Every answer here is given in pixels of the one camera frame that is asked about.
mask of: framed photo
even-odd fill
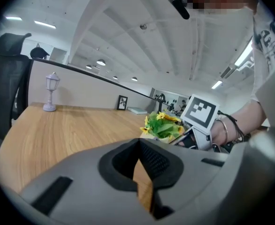
[[[218,110],[219,104],[193,94],[180,118],[209,134]]]
[[[119,96],[117,110],[126,110],[128,97]]]

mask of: white t-shirt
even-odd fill
[[[275,70],[275,18],[261,1],[253,16],[253,30],[255,74],[251,99],[258,101],[255,93]]]

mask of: wooden table surface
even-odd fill
[[[30,105],[12,126],[0,148],[0,183],[17,193],[67,156],[108,143],[140,137],[145,115],[128,110],[57,106],[43,111]],[[134,172],[138,197],[149,210],[152,183],[140,161]]]

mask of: desk lamp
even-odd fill
[[[46,76],[46,88],[49,90],[48,102],[43,107],[46,112],[53,112],[56,110],[56,106],[52,104],[52,93],[56,90],[59,81],[60,78],[56,75],[56,73]]]

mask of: air vent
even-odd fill
[[[224,77],[224,79],[228,78],[233,72],[235,71],[235,69],[231,69]]]
[[[230,67],[227,67],[225,71],[222,73],[221,78],[224,78],[230,70],[232,69]]]

